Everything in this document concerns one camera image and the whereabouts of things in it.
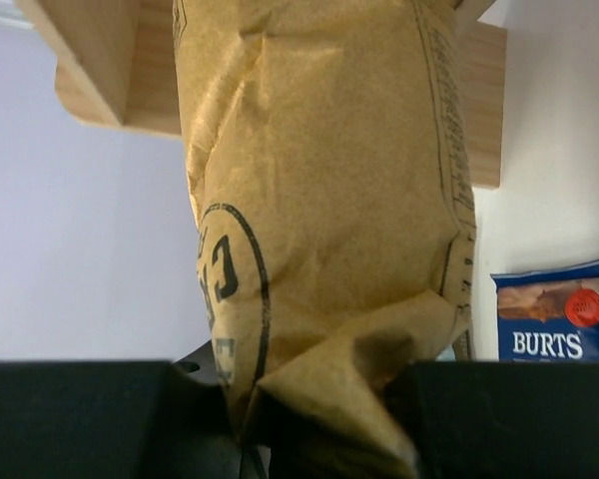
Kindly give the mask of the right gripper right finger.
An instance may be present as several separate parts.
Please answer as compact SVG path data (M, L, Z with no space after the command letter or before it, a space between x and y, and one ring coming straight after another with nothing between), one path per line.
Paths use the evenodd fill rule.
M415 363L403 424L426 478L599 478L599 363Z

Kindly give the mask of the tan kettle chips bag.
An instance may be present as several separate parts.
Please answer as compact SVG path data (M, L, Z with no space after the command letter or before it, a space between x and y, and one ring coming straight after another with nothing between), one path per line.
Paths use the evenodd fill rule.
M385 386L468 328L466 1L177 1L197 270L231 425L286 478L414 478Z

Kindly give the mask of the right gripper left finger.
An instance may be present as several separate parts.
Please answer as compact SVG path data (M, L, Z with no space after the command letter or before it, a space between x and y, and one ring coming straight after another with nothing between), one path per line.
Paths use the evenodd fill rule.
M0 362L0 478L239 475L220 389L170 362Z

